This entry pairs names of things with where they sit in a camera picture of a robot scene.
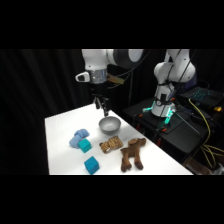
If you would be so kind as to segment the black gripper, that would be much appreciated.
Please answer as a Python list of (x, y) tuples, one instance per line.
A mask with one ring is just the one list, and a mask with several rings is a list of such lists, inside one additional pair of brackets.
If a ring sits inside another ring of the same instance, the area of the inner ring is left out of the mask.
[(103, 98), (102, 101), (102, 108), (104, 111), (104, 117), (108, 116), (108, 108), (109, 108), (109, 99), (105, 98), (107, 95), (107, 83), (100, 83), (100, 84), (92, 84), (91, 85), (91, 92), (92, 96), (94, 97), (94, 103), (96, 105), (96, 109), (101, 108), (100, 100), (99, 98)]

